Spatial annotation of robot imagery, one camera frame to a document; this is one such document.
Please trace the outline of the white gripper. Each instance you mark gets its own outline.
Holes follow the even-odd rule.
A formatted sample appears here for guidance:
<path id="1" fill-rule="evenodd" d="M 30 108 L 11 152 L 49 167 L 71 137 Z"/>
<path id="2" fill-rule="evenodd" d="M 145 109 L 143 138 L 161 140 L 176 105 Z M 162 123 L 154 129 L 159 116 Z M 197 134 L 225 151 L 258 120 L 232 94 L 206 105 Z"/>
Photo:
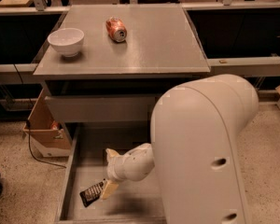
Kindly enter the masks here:
<path id="1" fill-rule="evenodd" d="M 125 180 L 137 180 L 137 172 L 134 169 L 134 151 L 130 150 L 123 155 L 118 154 L 114 149 L 107 148 L 107 176 L 109 180 L 106 180 L 103 185 L 100 198 L 106 200 L 109 198 L 115 190 L 119 187 L 118 182 Z"/>

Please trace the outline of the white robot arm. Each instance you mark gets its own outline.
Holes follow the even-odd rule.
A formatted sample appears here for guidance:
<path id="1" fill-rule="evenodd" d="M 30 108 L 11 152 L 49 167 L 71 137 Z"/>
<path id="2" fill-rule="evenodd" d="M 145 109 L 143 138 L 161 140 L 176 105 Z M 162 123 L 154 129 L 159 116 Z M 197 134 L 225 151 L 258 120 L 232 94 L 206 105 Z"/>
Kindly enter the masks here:
<path id="1" fill-rule="evenodd" d="M 235 75 L 168 90 L 153 109 L 149 142 L 106 152 L 102 198 L 154 172 L 167 224 L 250 224 L 236 138 L 258 108 L 254 87 Z"/>

